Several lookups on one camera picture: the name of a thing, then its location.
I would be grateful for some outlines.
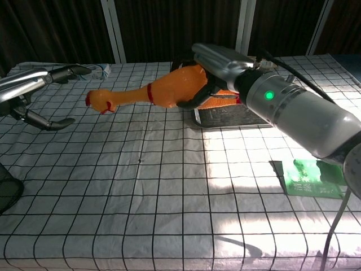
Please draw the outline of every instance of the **robotic hand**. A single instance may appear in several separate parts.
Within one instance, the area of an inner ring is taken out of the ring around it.
[[[192,51],[194,61],[207,71],[218,88],[239,93],[245,106],[314,157],[343,166],[345,181],[361,199],[359,119],[330,102],[331,99],[288,82],[275,72],[263,71],[257,62],[234,50],[196,43]],[[204,102],[213,94],[198,93],[197,100]]]
[[[51,83],[64,84],[76,75],[86,75],[91,70],[80,65],[69,65],[53,71],[36,68],[21,72],[0,80],[0,116],[11,115],[16,120],[33,125],[41,130],[60,130],[75,120],[68,118],[60,121],[48,121],[35,112],[26,109],[31,103],[31,95]]]

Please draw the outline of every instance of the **green book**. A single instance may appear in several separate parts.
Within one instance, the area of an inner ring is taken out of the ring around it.
[[[342,168],[320,160],[283,161],[284,186],[288,195],[342,198],[346,185]]]

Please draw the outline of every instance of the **table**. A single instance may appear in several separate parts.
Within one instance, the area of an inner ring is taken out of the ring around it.
[[[281,59],[361,117],[359,82],[330,55]],[[169,68],[112,64],[105,81],[36,92],[33,111],[76,119],[58,132],[0,120],[0,163],[25,185],[0,216],[0,270],[318,269],[341,201],[284,194],[269,161],[311,158],[285,134],[200,129],[189,112],[148,103],[105,115],[85,106],[91,89],[136,89]],[[354,195],[336,233],[328,266],[360,268]]]

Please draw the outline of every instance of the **orange rubber chicken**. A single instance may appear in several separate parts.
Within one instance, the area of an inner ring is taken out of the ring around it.
[[[172,108],[178,102],[191,100],[207,83],[206,73],[200,65],[176,69],[140,89],[111,92],[107,89],[91,90],[86,96],[86,105],[100,113],[115,112],[117,106],[135,102],[151,102],[154,105]],[[198,109],[240,104],[239,96],[228,90],[220,90]]]

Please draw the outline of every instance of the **green light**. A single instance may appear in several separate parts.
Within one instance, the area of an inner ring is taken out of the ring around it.
[[[274,97],[275,97],[275,93],[274,93],[273,91],[271,91],[271,90],[266,91],[266,93],[265,93],[265,98],[266,98],[266,100],[271,100],[271,99],[273,99]]]

